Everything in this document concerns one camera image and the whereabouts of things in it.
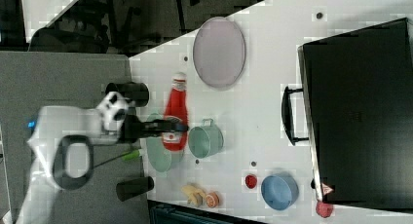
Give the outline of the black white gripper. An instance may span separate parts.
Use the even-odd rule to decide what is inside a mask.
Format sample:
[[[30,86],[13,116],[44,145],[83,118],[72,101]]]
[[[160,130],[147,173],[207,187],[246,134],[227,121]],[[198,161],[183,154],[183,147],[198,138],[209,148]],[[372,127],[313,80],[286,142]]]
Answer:
[[[138,140],[138,123],[134,109],[135,101],[118,92],[109,92],[96,107],[100,117],[100,137],[104,144],[135,143]],[[187,132],[189,128],[178,118],[155,119],[152,131]]]

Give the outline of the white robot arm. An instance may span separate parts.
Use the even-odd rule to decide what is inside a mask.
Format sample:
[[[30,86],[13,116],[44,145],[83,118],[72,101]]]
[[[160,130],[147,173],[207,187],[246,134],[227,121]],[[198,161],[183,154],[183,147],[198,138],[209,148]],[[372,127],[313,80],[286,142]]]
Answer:
[[[46,224],[59,192],[85,186],[94,174],[96,146],[188,131],[188,126],[177,119],[142,122],[129,113],[130,108],[131,100],[118,92],[108,93],[91,109],[58,105],[40,108],[27,140],[35,159],[16,224]]]

